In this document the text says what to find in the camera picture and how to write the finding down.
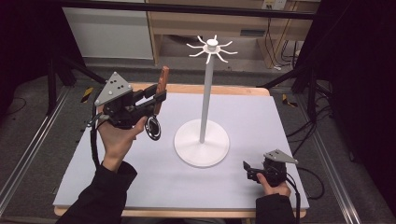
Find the hand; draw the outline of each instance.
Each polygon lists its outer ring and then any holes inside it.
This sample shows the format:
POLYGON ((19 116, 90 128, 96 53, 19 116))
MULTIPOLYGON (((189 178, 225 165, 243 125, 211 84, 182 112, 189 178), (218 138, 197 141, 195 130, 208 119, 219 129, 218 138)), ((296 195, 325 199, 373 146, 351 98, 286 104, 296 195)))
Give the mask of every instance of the hand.
MULTIPOLYGON (((98 112, 102 112, 103 107, 98 107, 98 112)), ((132 146, 132 142, 136 136, 143 132, 147 117, 141 118, 136 125, 130 130, 123 130, 114 127, 107 121, 98 128, 99 134, 102 137, 103 145, 105 146, 105 157, 103 159, 103 166, 108 170, 117 172, 122 160, 128 153, 132 146)))
POLYGON ((260 183, 262 184, 262 188, 264 189, 264 194, 265 195, 271 195, 271 194, 280 194, 284 196, 290 196, 291 190, 289 189, 288 185, 286 182, 280 183, 277 187, 271 187, 270 184, 268 184, 267 179, 263 174, 258 173, 257 178, 259 178, 260 183))

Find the triangular metal bracket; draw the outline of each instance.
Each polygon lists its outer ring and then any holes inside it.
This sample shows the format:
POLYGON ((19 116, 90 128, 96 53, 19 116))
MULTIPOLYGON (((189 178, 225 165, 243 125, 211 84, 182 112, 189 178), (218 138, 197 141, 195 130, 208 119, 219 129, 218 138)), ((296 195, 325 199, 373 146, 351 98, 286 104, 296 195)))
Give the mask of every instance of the triangular metal bracket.
POLYGON ((133 91, 131 84, 123 79, 118 73, 114 72, 96 99, 95 105, 99 106, 106 104, 131 91, 133 91))
POLYGON ((270 159, 271 161, 281 161, 298 164, 297 160, 295 160, 293 157, 290 157, 288 154, 285 154, 279 149, 265 153, 264 157, 270 159))

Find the black curtain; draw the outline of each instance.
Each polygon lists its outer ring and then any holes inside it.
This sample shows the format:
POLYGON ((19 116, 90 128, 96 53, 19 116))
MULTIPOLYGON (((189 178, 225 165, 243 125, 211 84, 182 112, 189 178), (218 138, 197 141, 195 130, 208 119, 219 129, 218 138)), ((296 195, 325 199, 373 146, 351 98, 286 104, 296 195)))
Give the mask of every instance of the black curtain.
POLYGON ((318 78, 330 80, 335 119, 349 148, 364 163, 394 215, 395 12, 393 0, 353 0, 332 28, 326 50, 318 52, 313 65, 318 78))
POLYGON ((49 58, 65 85, 73 85, 70 67, 59 56, 85 66, 61 7, 34 1, 0 1, 0 115, 23 82, 46 76, 49 58))

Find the white table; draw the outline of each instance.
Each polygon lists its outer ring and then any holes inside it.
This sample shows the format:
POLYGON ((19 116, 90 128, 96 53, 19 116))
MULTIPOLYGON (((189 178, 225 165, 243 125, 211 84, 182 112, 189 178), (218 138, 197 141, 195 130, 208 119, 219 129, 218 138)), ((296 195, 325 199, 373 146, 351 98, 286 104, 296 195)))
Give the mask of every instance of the white table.
MULTIPOLYGON (((263 154, 281 149, 291 155, 276 105, 268 91, 254 88, 212 88, 209 119, 221 125, 230 138, 225 159, 210 168, 194 168, 182 161, 174 149, 180 126, 201 117, 202 94, 197 86, 168 85, 167 99, 158 116, 163 129, 155 142, 145 133, 137 136, 125 160, 138 172, 128 190, 124 216, 137 217, 255 217, 255 200, 263 196, 262 186, 247 179, 242 161, 262 169, 263 154)), ((54 201, 61 215, 91 183, 94 165, 87 129, 78 144, 54 201)), ((99 157, 104 148, 98 134, 99 157)), ((301 216, 309 207, 294 164, 288 173, 301 194, 301 216)), ((295 206, 294 192, 290 201, 295 206)))

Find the black sleeve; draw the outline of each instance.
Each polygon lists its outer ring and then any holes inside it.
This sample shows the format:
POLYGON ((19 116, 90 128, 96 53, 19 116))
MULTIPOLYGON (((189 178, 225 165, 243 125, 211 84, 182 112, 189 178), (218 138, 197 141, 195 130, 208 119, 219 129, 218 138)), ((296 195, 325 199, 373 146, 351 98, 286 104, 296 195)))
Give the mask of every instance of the black sleeve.
POLYGON ((99 166, 91 184, 56 223, 119 224, 126 192, 136 176, 134 167, 126 162, 122 162, 117 173, 99 166))
POLYGON ((295 223, 289 197, 272 194, 256 200, 257 224, 295 223))

